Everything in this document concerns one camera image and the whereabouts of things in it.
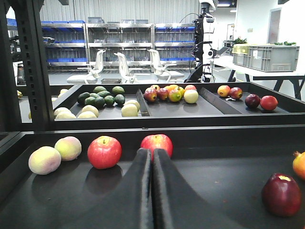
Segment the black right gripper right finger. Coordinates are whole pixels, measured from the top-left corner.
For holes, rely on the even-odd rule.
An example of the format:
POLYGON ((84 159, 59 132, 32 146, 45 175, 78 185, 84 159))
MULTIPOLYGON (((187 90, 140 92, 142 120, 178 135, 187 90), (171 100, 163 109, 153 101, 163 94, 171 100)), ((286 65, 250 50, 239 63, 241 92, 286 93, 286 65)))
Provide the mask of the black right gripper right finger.
POLYGON ((186 182, 164 149, 155 149, 152 209, 156 229, 242 229, 186 182))

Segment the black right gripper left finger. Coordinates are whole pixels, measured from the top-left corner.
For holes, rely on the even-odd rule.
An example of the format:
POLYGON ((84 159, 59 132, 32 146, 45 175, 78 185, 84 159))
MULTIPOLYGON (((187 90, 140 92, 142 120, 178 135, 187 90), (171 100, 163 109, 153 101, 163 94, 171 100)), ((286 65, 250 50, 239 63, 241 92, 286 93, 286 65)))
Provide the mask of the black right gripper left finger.
POLYGON ((122 181, 70 229, 151 229, 151 152, 140 148, 122 181))

